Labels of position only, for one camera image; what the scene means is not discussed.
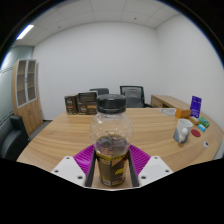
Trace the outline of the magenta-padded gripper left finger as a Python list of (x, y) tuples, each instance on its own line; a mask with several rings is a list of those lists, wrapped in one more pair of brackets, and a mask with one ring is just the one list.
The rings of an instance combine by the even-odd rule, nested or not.
[(90, 145), (74, 157), (65, 156), (51, 173), (81, 187), (91, 187), (95, 160), (95, 149)]

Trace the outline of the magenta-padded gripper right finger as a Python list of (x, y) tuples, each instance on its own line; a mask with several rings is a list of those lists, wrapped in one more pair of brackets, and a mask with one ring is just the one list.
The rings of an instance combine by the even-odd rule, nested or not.
[(172, 169), (158, 156), (150, 156), (131, 145), (129, 168), (133, 187), (143, 187), (173, 173)]

